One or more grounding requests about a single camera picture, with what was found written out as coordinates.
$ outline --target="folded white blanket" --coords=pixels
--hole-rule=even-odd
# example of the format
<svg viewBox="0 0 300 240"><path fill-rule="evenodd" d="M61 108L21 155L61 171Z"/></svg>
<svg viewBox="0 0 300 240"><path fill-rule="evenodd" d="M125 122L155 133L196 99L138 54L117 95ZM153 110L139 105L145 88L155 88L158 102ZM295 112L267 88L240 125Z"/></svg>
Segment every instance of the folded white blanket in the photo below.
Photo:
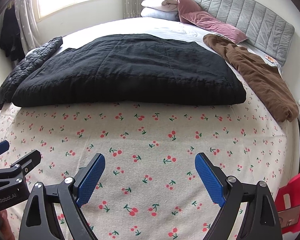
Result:
<svg viewBox="0 0 300 240"><path fill-rule="evenodd" d="M178 0L144 0L141 5L164 12L178 11Z"/></svg>

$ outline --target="pink pillow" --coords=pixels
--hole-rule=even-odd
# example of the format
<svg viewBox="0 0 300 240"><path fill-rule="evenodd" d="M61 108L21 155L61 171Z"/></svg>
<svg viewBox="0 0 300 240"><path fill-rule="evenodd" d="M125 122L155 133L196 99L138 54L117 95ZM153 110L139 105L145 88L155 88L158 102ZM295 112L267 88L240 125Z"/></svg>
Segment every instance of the pink pillow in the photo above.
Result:
<svg viewBox="0 0 300 240"><path fill-rule="evenodd" d="M190 23L186 19L182 18L181 15L190 13L190 12L199 12L202 11L199 4L197 4L194 0L178 0L178 11L180 22L182 23Z"/></svg>
<svg viewBox="0 0 300 240"><path fill-rule="evenodd" d="M227 23L220 22L205 11L190 12L181 15L181 17L207 31L221 34L235 44L248 39L248 37L236 27Z"/></svg>

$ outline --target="mattress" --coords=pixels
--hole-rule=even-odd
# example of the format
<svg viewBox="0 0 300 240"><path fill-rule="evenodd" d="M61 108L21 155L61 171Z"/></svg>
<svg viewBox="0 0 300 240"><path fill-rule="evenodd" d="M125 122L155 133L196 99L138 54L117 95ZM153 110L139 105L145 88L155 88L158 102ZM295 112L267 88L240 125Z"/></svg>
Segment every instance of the mattress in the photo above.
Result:
<svg viewBox="0 0 300 240"><path fill-rule="evenodd" d="M202 42L209 32L198 27L134 18L66 36L57 53L104 35L127 33L196 41L210 50ZM247 91L243 104L113 102L21 109L5 104L0 113L0 141L8 140L10 149L0 157L0 168L32 149L39 150L41 163L26 176L31 190L37 181L49 185L74 176L95 153L102 153L105 171L89 203L82 207L98 239L202 240L219 206L213 204L195 170L197 153L204 152L226 175L241 182L264 180L274 198L280 184L290 177L292 124L277 123L239 73L229 67ZM16 237L24 206L8 210ZM236 238L245 207L241 205L229 239ZM58 205L56 211L65 239L72 239Z"/></svg>

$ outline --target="screw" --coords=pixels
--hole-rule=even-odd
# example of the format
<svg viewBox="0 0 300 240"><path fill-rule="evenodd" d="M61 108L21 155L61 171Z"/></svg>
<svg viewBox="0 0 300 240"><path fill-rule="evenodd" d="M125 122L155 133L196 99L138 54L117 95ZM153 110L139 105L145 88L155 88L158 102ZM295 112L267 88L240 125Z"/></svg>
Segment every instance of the screw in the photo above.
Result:
<svg viewBox="0 0 300 240"><path fill-rule="evenodd" d="M42 183L41 182L37 182L36 184L34 184L34 187L41 188L42 187Z"/></svg>
<svg viewBox="0 0 300 240"><path fill-rule="evenodd" d="M228 178L228 181L231 182L231 183L235 183L237 181L237 179L235 177L233 177L233 176L230 176Z"/></svg>
<svg viewBox="0 0 300 240"><path fill-rule="evenodd" d="M267 186L267 184L264 181L260 181L259 184L260 184L261 187L266 187Z"/></svg>
<svg viewBox="0 0 300 240"><path fill-rule="evenodd" d="M70 184L72 181L73 181L73 178L71 178L71 177L65 178L65 183L66 184Z"/></svg>

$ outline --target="black comforter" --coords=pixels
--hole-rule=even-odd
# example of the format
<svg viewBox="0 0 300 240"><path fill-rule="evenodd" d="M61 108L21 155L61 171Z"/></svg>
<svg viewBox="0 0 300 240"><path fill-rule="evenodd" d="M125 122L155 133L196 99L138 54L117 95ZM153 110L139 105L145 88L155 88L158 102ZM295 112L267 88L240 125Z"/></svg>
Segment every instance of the black comforter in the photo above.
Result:
<svg viewBox="0 0 300 240"><path fill-rule="evenodd" d="M29 53L11 71L0 86L0 110L4 103L11 103L18 86L36 69L40 68L62 45L62 37L55 37Z"/></svg>
<svg viewBox="0 0 300 240"><path fill-rule="evenodd" d="M110 35L53 56L17 88L16 106L122 100L183 105L243 103L226 62L195 42Z"/></svg>

